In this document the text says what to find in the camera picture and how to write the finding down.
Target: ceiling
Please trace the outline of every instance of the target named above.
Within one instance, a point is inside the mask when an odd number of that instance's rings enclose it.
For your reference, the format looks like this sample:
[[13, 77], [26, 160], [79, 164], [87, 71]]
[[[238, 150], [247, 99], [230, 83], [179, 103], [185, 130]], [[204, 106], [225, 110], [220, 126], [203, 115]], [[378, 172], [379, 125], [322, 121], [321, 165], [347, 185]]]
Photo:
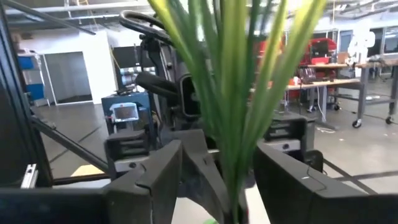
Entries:
[[[53, 17], [71, 22], [76, 26], [101, 24], [109, 26], [118, 22], [118, 14], [123, 9], [153, 14], [146, 0], [14, 0], [37, 11], [45, 12]], [[360, 19], [372, 14], [386, 11], [398, 11], [398, 0], [329, 0], [325, 14], [335, 11], [336, 19]], [[6, 9], [10, 29], [27, 31], [37, 29], [62, 28], [60, 24], [44, 21], [35, 16], [29, 16], [15, 9]]]

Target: artificial plant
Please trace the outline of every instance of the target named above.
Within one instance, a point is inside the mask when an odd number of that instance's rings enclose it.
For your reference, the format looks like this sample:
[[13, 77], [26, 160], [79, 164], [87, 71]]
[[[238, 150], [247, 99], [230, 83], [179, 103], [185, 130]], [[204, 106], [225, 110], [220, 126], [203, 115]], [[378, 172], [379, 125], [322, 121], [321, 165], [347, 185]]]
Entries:
[[[256, 143], [271, 123], [274, 108], [283, 98], [326, 0], [303, 1], [278, 60], [287, 0], [278, 1], [277, 12], [272, 12], [272, 0], [265, 7], [261, 0], [252, 0], [251, 7], [246, 0], [213, 0], [211, 7], [207, 0], [188, 0], [187, 10], [179, 0], [149, 2], [192, 74], [206, 135], [213, 137], [220, 149], [223, 177], [237, 223], [238, 195]], [[273, 23], [258, 66], [254, 33], [256, 28], [266, 28], [269, 17]], [[205, 49], [198, 40], [200, 29]], [[206, 64], [206, 55], [211, 66]]]

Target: gray floor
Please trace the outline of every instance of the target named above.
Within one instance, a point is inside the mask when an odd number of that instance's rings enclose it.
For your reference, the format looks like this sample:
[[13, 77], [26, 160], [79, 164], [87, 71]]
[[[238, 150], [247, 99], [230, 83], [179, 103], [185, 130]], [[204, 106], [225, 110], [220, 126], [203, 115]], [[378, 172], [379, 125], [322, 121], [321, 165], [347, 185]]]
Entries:
[[[371, 84], [369, 93], [388, 95], [390, 81]], [[326, 173], [359, 190], [373, 193], [398, 192], [398, 125], [384, 121], [388, 105], [368, 106], [363, 125], [354, 129], [357, 102], [341, 100], [340, 111], [328, 111], [328, 122], [339, 126], [335, 133], [316, 130], [315, 148], [343, 174], [325, 165]], [[104, 158], [103, 141], [108, 133], [101, 105], [83, 104], [41, 107], [42, 114], [58, 130], [96, 155]], [[43, 137], [54, 177], [69, 177], [88, 164], [56, 142]]]

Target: concrete floor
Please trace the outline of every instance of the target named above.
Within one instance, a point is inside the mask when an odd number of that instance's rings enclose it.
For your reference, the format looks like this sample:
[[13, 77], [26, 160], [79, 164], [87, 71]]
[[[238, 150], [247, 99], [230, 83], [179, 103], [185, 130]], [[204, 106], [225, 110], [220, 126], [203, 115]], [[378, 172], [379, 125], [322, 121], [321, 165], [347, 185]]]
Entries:
[[[389, 95], [390, 89], [390, 81], [378, 80], [370, 84], [369, 94]], [[366, 108], [370, 116], [364, 117], [361, 128], [354, 129], [351, 123], [356, 115], [351, 111], [356, 111], [357, 106], [357, 102], [341, 100], [342, 110], [327, 111], [326, 116], [339, 130], [315, 131], [315, 149], [324, 154], [329, 165], [325, 165], [325, 172], [370, 194], [398, 193], [398, 125], [385, 123], [388, 105], [376, 105]], [[52, 106], [40, 110], [56, 123], [60, 132], [105, 160], [103, 141], [108, 132], [101, 105]], [[55, 178], [69, 177], [88, 164], [46, 136], [43, 139]]]

